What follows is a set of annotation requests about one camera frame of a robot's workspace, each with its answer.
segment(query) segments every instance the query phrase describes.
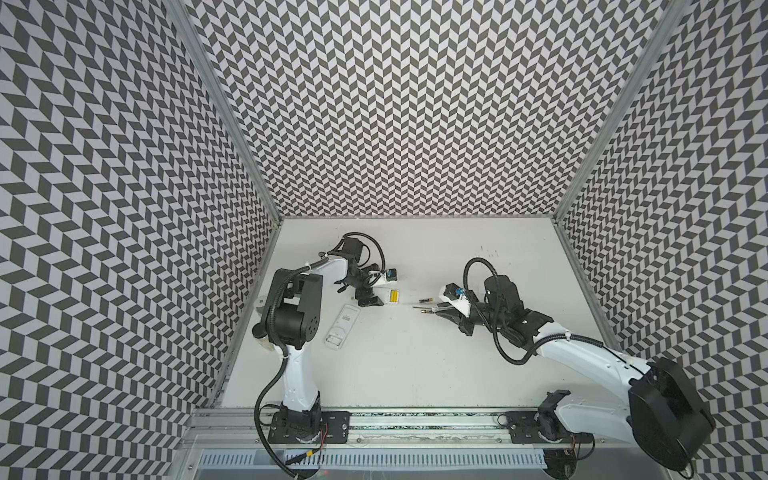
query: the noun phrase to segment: robotic arm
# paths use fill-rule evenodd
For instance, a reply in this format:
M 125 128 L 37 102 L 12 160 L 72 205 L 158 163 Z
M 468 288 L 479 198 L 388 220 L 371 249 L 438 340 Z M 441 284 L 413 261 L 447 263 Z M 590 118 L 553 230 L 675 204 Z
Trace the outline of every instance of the robotic arm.
M 468 268 L 483 263 L 492 272 L 485 299 L 466 288 Z M 465 268 L 465 288 L 455 283 L 440 289 L 443 303 L 435 314 L 456 323 L 467 336 L 475 325 L 489 329 L 508 362 L 521 365 L 532 355 L 563 363 L 612 392 L 615 399 L 584 400 L 558 390 L 539 407 L 539 433 L 554 441 L 565 430 L 589 432 L 640 446 L 662 466 L 684 470 L 715 428 L 715 421 L 682 367 L 670 359 L 656 362 L 607 348 L 601 341 L 571 333 L 543 313 L 526 309 L 516 285 L 498 275 L 484 259 Z M 509 357 L 498 336 L 526 350 Z

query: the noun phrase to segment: black and white wallpaper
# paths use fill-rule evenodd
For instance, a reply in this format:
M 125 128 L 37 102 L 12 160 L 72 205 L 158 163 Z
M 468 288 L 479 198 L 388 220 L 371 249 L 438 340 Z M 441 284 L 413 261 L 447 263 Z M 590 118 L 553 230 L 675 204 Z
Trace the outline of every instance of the black and white wallpaper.
M 667 0 L 187 0 L 285 215 L 547 214 Z
M 707 479 L 768 478 L 767 19 L 693 2 L 565 222 L 621 345 L 709 402 Z
M 0 66 L 0 478 L 160 475 L 270 222 L 158 0 L 0 2 Z

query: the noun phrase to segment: white tabletop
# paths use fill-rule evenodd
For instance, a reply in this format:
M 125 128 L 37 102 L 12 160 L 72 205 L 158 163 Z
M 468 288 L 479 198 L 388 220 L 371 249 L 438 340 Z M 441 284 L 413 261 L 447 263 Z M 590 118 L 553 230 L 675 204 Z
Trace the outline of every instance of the white tabletop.
M 260 295 L 269 291 L 275 270 L 316 260 L 318 252 L 351 231 L 379 241 L 386 266 L 398 271 L 393 286 L 400 291 L 400 303 L 363 308 L 342 349 L 332 350 L 323 339 L 342 306 L 356 301 L 352 288 L 337 293 L 338 286 L 323 286 L 319 331 L 309 353 L 324 407 L 537 406 L 547 391 L 603 391 L 552 360 L 535 356 L 524 366 L 510 365 L 484 328 L 476 327 L 474 336 L 467 337 L 448 320 L 411 308 L 418 299 L 435 297 L 447 283 L 460 285 L 467 260 L 484 257 L 517 284 L 526 307 L 600 339 L 548 218 L 285 220 Z M 481 293 L 488 276 L 484 266 L 473 265 L 469 287 Z M 223 407 L 253 406 L 280 365 L 278 355 L 250 335 L 259 321 L 255 313 L 250 318 Z M 522 350 L 501 340 L 510 356 L 522 357 Z M 279 402 L 282 396 L 279 382 L 266 400 Z

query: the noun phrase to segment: white remote control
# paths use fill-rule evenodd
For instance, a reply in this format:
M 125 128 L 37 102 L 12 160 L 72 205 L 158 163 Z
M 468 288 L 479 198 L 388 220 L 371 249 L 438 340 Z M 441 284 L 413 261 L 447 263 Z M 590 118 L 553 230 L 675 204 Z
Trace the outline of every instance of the white remote control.
M 336 317 L 336 321 L 333 322 L 333 326 L 328 330 L 326 335 L 326 346 L 330 349 L 338 350 L 341 345 L 344 344 L 346 336 L 349 335 L 349 331 L 352 329 L 352 325 L 355 324 L 357 316 L 360 314 L 360 307 L 349 305 L 348 303 L 342 307 L 339 316 Z

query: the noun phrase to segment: patterned wall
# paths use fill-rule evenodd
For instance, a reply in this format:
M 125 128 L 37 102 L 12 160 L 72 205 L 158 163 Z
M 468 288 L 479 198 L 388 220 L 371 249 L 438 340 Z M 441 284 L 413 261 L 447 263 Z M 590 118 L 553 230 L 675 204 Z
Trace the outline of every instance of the patterned wall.
M 270 225 L 174 35 L 0 2 L 0 478 L 162 473 L 222 364 Z
M 283 214 L 440 215 L 552 213 L 667 0 L 187 3 Z
M 694 2 L 566 218 L 622 346 L 716 414 L 704 478 L 768 478 L 767 18 Z

